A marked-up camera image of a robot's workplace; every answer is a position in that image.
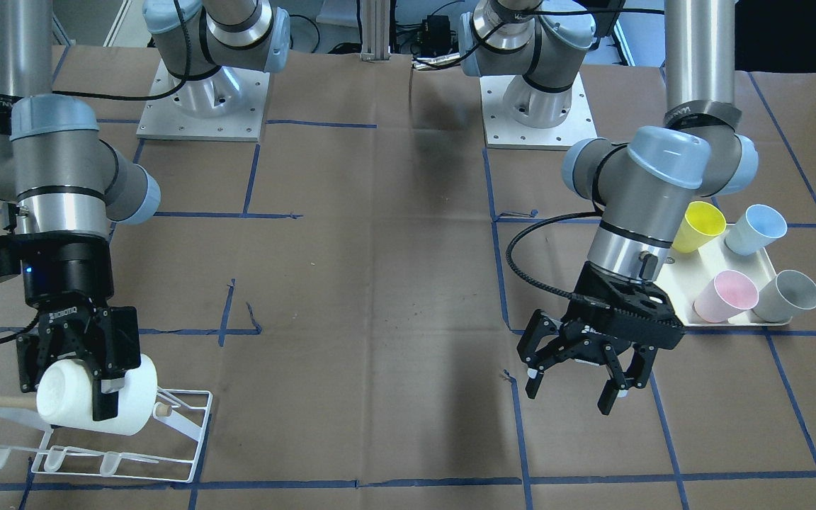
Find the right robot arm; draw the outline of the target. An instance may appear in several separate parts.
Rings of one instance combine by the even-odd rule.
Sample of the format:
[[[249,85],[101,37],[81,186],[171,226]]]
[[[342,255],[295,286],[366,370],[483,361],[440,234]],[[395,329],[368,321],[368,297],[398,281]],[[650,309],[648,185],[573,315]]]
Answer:
[[[108,227],[148,220],[161,190],[101,139],[87,93],[52,89],[52,22],[50,1],[0,1],[0,282],[22,276],[36,312],[12,335],[21,390],[42,393],[56,358],[72,355],[99,422],[118,416],[140,365],[136,311],[108,305]]]

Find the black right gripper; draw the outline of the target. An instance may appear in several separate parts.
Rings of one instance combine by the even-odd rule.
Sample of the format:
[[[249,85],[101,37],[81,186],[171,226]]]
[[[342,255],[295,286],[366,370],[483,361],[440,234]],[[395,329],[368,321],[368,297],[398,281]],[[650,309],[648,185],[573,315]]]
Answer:
[[[140,366],[140,340],[135,307],[109,307],[112,287],[87,295],[77,291],[32,293],[25,301],[37,310],[37,334],[17,341],[18,378],[22,392],[36,390],[45,371],[62,356],[74,356],[93,376],[91,417],[118,416],[122,378]]]

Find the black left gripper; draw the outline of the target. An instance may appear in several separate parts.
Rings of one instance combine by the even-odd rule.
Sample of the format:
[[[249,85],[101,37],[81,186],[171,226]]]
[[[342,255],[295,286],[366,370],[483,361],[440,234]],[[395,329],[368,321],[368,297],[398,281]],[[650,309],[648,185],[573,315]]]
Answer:
[[[632,282],[590,261],[582,267],[575,293],[585,300],[572,301],[562,322],[543,310],[532,313],[517,346],[519,358],[528,366],[525,391],[528,398],[535,398],[546,370],[557,363],[571,358],[595,361],[598,342],[591,327],[619,339],[619,353],[634,344],[632,361],[625,370],[613,344],[605,341],[601,345],[609,380],[603,386],[598,408],[600,413],[610,414],[622,391],[642,389],[647,384],[657,348],[676,348],[684,325],[677,319],[670,297],[654,282]]]

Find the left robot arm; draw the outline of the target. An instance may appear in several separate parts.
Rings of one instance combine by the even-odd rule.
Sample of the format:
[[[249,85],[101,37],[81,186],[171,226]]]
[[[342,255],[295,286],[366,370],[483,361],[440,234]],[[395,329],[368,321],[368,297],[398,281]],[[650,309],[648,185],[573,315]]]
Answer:
[[[738,135],[735,104],[734,1],[667,1],[666,112],[661,125],[638,128],[631,140],[576,142],[562,161],[573,193],[591,203],[582,217],[599,226],[573,290],[528,275],[514,258],[518,243],[560,215],[521,230],[505,261],[521,280],[567,298],[559,319],[537,309],[519,339],[528,369],[525,391],[537,397],[546,371],[565,361],[604,367],[598,400],[609,414],[628,390],[649,381],[660,351],[676,348],[684,324],[657,284],[674,237],[697,197],[738,193],[754,180],[758,154]],[[470,77],[515,78],[515,119],[533,128],[560,121],[560,103],[595,31],[596,8],[573,1],[482,1],[464,16],[460,61]]]

